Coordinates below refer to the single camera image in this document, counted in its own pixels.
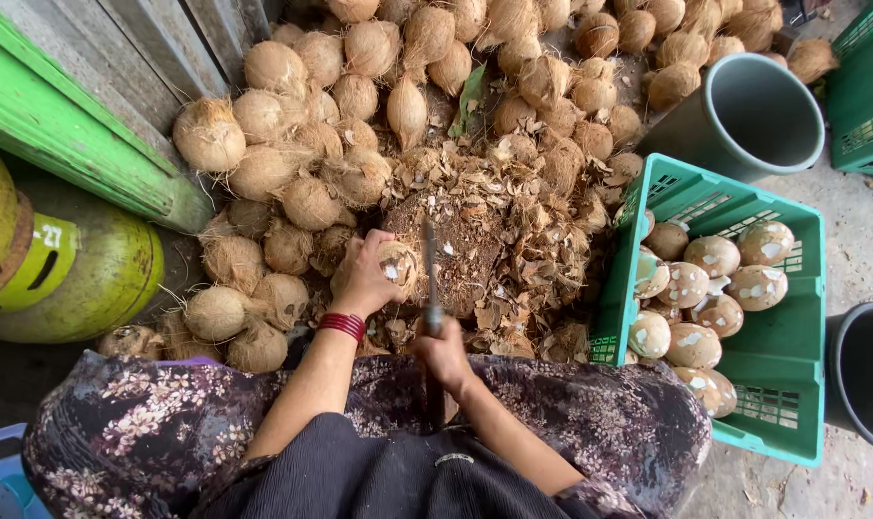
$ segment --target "floral skirt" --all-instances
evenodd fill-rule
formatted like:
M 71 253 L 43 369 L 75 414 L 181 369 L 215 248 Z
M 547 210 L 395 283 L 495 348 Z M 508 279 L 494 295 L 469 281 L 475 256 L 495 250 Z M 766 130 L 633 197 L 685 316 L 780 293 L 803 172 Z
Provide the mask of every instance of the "floral skirt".
M 505 407 L 585 476 L 669 516 L 705 460 L 705 410 L 666 366 L 470 356 Z M 53 515 L 184 517 L 227 478 L 290 371 L 254 375 L 87 351 L 27 430 L 27 478 Z M 345 416 L 361 437 L 422 431 L 408 356 L 358 358 Z M 465 428 L 463 414 L 451 427 Z

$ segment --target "red bangle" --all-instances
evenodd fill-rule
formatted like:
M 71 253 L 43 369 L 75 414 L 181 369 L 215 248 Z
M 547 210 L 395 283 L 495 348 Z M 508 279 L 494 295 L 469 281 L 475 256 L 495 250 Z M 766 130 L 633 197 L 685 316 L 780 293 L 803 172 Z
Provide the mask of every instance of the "red bangle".
M 340 330 L 341 332 L 352 336 L 356 339 L 357 347 L 360 346 L 362 336 L 366 333 L 366 324 L 362 322 L 362 319 L 354 315 L 324 314 L 321 316 L 318 330 L 324 328 L 333 328 L 334 330 Z

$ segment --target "teal plastic basket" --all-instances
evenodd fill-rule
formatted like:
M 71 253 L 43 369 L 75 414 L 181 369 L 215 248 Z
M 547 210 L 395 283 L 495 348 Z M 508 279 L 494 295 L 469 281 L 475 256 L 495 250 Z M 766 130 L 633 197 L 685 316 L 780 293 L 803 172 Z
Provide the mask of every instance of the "teal plastic basket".
M 628 327 L 638 307 L 633 289 L 638 246 L 648 229 L 644 207 L 659 222 L 679 220 L 689 235 L 734 240 L 758 220 L 792 229 L 796 244 L 777 267 L 789 292 L 776 306 L 746 312 L 744 326 L 722 340 L 716 367 L 737 390 L 735 411 L 712 420 L 719 441 L 803 466 L 822 461 L 824 426 L 824 223 L 809 206 L 685 162 L 653 153 L 629 186 L 619 246 L 591 332 L 591 359 L 624 364 Z
M 827 79 L 831 164 L 873 176 L 873 0 L 832 47 L 841 66 Z

